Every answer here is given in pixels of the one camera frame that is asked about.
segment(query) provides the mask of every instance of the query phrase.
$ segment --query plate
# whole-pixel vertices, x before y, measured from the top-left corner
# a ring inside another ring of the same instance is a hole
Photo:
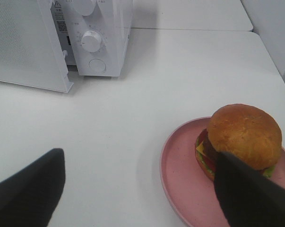
[[[209,119],[187,122],[170,135],[161,154],[161,181],[171,206],[188,226],[229,227],[216,198],[214,183],[195,158],[195,141]],[[285,149],[270,179],[285,188]]]

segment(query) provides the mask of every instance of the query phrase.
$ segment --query white microwave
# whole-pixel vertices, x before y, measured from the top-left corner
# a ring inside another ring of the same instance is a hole
[[[68,92],[79,75],[120,75],[132,0],[0,0],[0,81]]]

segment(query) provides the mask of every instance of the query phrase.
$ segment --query toy hamburger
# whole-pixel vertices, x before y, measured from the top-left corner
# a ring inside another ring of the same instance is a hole
[[[221,151],[234,154],[270,177],[281,156],[282,133],[266,112],[250,105],[226,105],[212,115],[195,144],[197,162],[211,180]]]

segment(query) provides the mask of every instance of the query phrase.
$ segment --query white wall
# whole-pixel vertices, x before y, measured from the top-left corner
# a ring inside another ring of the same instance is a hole
[[[285,82],[285,0],[242,0],[242,3]]]

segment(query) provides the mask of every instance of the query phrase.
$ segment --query white tabletop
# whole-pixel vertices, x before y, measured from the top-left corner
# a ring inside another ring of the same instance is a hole
[[[135,28],[251,31],[240,0],[133,0]]]
[[[122,76],[70,74],[69,94],[0,83],[0,181],[65,150],[50,227],[184,227],[161,186],[162,146],[226,104],[271,114],[285,147],[285,84],[254,33],[133,29]]]

